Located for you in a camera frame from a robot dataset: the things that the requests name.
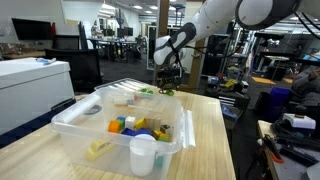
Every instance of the cable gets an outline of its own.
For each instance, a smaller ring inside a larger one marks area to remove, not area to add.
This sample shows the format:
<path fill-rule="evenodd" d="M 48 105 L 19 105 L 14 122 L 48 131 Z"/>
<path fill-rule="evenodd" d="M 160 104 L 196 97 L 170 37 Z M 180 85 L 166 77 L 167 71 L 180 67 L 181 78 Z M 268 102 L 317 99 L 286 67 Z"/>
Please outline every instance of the cable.
<path fill-rule="evenodd" d="M 286 142 L 293 143 L 295 146 L 304 146 L 312 149 L 320 150 L 320 142 L 310 138 L 310 137 L 301 137 L 298 133 L 294 133 L 285 129 L 284 121 L 278 120 L 271 124 L 270 130 L 276 134 L 277 140 L 285 140 Z"/>
<path fill-rule="evenodd" d="M 320 27 L 316 25 L 305 13 L 302 13 L 303 17 L 309 21 L 310 24 L 313 25 L 313 27 L 317 28 L 320 31 Z"/>
<path fill-rule="evenodd" d="M 198 52 L 201 52 L 202 54 L 206 54 L 205 52 L 199 50 L 198 48 L 192 47 L 192 46 L 185 46 L 185 48 L 194 49 L 194 50 L 196 50 Z"/>
<path fill-rule="evenodd" d="M 320 37 L 317 36 L 313 31 L 311 31 L 311 29 L 306 25 L 305 22 L 303 22 L 303 20 L 301 19 L 301 17 L 296 13 L 294 12 L 294 15 L 296 15 L 299 19 L 299 21 L 301 22 L 301 24 L 315 37 L 317 38 L 318 40 L 320 40 Z"/>
<path fill-rule="evenodd" d="M 241 37 L 241 43 L 240 43 L 240 45 L 237 47 L 237 49 L 236 49 L 233 53 L 225 56 L 224 58 L 231 57 L 231 56 L 233 56 L 237 51 L 240 50 L 240 48 L 241 48 L 241 46 L 242 46 L 242 44 L 243 44 L 243 42 L 244 42 L 244 37 L 245 37 L 245 32 L 246 32 L 246 30 L 242 28 L 242 31 L 243 31 L 243 32 L 242 32 L 242 37 Z"/>

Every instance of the orange block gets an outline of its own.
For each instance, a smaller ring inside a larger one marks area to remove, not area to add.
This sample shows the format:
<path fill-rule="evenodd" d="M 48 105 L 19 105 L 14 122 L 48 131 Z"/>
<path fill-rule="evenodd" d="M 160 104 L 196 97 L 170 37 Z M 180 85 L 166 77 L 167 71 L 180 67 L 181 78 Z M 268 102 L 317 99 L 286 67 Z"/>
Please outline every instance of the orange block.
<path fill-rule="evenodd" d="M 119 133 L 120 122 L 119 121 L 110 121 L 108 132 Z"/>

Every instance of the blue block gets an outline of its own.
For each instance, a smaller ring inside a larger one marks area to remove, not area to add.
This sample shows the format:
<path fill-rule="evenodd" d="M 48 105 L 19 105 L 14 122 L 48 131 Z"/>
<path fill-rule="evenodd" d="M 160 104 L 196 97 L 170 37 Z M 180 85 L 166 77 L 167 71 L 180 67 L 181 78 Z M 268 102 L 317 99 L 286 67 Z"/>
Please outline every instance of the blue block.
<path fill-rule="evenodd" d="M 149 131 L 148 129 L 146 129 L 146 128 L 141 128 L 141 129 L 139 129 L 138 131 L 135 132 L 135 136 L 137 136 L 139 134 L 148 134 L 148 135 L 153 137 L 153 133 L 151 131 Z"/>
<path fill-rule="evenodd" d="M 122 117 L 122 116 L 118 116 L 118 117 L 117 117 L 117 120 L 126 121 L 126 118 L 125 118 L 125 117 Z"/>
<path fill-rule="evenodd" d="M 129 129 L 129 128 L 125 128 L 121 134 L 124 134 L 127 136 L 136 136 L 136 132 L 134 130 Z"/>

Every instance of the computer monitor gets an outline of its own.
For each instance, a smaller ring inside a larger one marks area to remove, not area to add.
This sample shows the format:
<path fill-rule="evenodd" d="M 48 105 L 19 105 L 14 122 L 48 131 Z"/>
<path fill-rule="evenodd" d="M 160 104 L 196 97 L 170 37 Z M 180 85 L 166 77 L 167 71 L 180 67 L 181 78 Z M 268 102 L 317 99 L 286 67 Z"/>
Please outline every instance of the computer monitor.
<path fill-rule="evenodd" d="M 51 23 L 12 18 L 19 40 L 51 40 Z"/>
<path fill-rule="evenodd" d="M 118 33 L 118 37 L 123 38 L 124 36 L 126 36 L 124 29 L 117 28 L 117 33 Z"/>
<path fill-rule="evenodd" d="M 107 36 L 113 36 L 114 32 L 112 29 L 106 29 L 106 34 L 107 34 Z"/>
<path fill-rule="evenodd" d="M 124 31 L 125 31 L 126 36 L 133 36 L 133 28 L 124 27 Z"/>

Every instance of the wooden block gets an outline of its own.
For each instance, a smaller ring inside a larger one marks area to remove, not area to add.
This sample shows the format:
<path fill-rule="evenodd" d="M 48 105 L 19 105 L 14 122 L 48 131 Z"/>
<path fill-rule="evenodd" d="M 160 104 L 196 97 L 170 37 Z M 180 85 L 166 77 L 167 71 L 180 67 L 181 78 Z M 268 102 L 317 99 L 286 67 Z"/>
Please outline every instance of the wooden block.
<path fill-rule="evenodd" d="M 162 114 L 160 112 L 150 111 L 145 118 L 147 120 L 148 129 L 150 130 L 160 129 L 160 122 L 162 118 Z"/>

